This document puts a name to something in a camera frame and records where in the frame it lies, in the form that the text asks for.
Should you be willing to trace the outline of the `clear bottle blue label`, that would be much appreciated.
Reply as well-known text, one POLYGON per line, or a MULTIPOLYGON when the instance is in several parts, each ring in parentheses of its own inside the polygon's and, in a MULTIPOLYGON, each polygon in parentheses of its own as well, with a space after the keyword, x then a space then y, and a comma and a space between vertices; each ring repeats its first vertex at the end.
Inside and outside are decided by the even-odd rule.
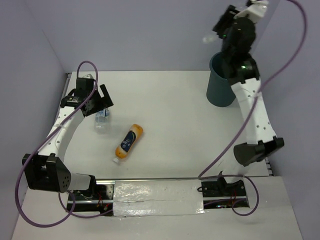
POLYGON ((98 134, 106 134, 110 128, 110 110, 105 108, 98 111, 94 117, 94 129, 98 134))

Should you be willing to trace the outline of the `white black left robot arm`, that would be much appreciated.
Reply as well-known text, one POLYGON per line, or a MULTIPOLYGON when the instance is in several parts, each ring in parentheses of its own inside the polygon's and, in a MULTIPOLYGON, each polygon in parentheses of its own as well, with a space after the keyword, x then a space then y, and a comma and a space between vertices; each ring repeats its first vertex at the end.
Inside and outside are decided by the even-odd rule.
POLYGON ((95 79, 87 74, 76 79, 76 87, 60 103, 58 117, 51 128, 57 133, 47 140, 27 162, 28 154, 22 159, 26 165, 24 174, 32 190, 64 193, 79 191, 86 199, 98 194, 94 175, 72 173, 64 164, 65 154, 73 135, 85 117, 113 106, 105 85, 94 89, 95 79))

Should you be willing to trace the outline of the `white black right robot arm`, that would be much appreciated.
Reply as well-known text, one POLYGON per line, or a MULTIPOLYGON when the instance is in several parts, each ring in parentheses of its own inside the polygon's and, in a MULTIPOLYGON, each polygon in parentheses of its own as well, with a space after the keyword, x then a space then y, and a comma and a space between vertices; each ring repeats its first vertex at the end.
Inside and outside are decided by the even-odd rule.
POLYGON ((245 142, 233 147, 237 166, 217 183, 218 192, 224 196, 234 191, 234 182, 245 174, 240 167, 261 162, 284 146, 284 139, 277 137, 270 123, 261 92, 261 75, 250 54, 256 39, 256 24, 265 16, 268 5, 267 0, 249 0, 243 10, 229 5, 212 29, 222 39, 222 72, 245 124, 245 142))

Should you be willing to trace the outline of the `orange bottle blue label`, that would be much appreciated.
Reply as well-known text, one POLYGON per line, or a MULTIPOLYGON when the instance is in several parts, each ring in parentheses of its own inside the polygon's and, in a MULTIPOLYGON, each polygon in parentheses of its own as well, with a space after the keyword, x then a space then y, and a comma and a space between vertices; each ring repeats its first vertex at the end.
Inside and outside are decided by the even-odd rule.
POLYGON ((115 149, 115 157, 112 161, 116 164, 120 164, 128 155, 134 144, 143 134, 144 129, 138 125, 133 124, 122 142, 115 149))

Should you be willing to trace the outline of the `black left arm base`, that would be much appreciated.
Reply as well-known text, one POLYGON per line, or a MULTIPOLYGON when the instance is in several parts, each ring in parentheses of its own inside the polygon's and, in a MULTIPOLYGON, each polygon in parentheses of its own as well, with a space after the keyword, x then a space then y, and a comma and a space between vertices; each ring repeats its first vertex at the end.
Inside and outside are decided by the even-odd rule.
POLYGON ((74 213, 94 213, 104 216, 113 215, 115 181, 97 181, 94 192, 74 190, 74 213))

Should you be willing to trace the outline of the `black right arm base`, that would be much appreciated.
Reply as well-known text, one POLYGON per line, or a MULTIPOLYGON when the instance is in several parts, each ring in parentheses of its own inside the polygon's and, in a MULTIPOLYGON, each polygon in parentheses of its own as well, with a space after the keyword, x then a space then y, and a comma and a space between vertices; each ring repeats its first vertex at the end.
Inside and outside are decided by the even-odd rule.
POLYGON ((245 197, 247 195, 242 180, 234 183, 227 183, 225 180, 202 181, 197 191, 202 193, 204 198, 222 197, 245 197))

